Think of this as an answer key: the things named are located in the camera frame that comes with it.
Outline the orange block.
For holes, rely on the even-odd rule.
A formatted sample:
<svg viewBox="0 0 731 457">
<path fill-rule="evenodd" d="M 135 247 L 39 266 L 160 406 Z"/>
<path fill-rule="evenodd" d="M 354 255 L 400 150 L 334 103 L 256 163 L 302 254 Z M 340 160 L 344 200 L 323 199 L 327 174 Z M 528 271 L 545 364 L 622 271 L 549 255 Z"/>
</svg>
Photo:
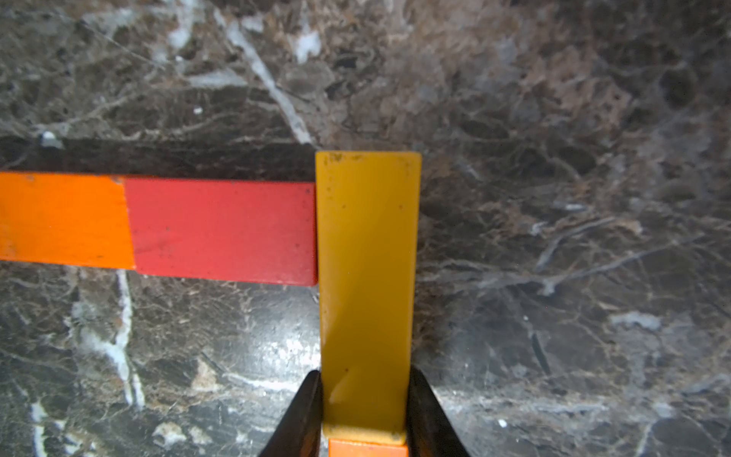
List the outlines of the orange block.
<svg viewBox="0 0 731 457">
<path fill-rule="evenodd" d="M 1 259 L 132 270 L 124 178 L 2 173 Z"/>
<path fill-rule="evenodd" d="M 409 448 L 329 439 L 329 457 L 409 457 Z"/>
</svg>

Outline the red-orange small block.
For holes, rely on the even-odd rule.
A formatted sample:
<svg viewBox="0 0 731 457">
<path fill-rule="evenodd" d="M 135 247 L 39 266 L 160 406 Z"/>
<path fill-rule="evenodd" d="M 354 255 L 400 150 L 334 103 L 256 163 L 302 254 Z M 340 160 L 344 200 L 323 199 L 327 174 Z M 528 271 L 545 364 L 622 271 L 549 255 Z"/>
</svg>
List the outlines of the red-orange small block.
<svg viewBox="0 0 731 457">
<path fill-rule="evenodd" d="M 135 270 L 146 275 L 311 287 L 311 183 L 129 178 Z"/>
</svg>

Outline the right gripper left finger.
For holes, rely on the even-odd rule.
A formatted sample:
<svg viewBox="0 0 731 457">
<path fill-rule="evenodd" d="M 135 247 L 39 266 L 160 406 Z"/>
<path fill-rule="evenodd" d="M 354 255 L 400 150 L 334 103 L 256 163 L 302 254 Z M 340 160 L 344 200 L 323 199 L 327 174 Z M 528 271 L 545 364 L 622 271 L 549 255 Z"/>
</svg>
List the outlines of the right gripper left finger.
<svg viewBox="0 0 731 457">
<path fill-rule="evenodd" d="M 324 416 L 320 371 L 310 371 L 289 404 L 261 457 L 317 457 Z"/>
</svg>

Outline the yellow block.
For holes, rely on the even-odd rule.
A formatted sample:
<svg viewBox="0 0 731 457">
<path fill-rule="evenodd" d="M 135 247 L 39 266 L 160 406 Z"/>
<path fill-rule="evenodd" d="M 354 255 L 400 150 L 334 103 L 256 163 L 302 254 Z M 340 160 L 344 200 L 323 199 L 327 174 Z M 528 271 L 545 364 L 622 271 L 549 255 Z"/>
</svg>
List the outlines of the yellow block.
<svg viewBox="0 0 731 457">
<path fill-rule="evenodd" d="M 315 165 L 324 432 L 400 447 L 422 156 L 318 152 Z"/>
</svg>

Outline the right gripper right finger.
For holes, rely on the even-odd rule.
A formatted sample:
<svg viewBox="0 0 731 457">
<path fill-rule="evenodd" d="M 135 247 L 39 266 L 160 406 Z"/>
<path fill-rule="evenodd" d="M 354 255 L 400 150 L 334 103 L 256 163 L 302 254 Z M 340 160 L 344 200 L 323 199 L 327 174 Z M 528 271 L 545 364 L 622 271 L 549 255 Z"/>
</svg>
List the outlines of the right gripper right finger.
<svg viewBox="0 0 731 457">
<path fill-rule="evenodd" d="M 407 393 L 407 446 L 411 457 L 468 457 L 424 373 L 412 366 Z"/>
</svg>

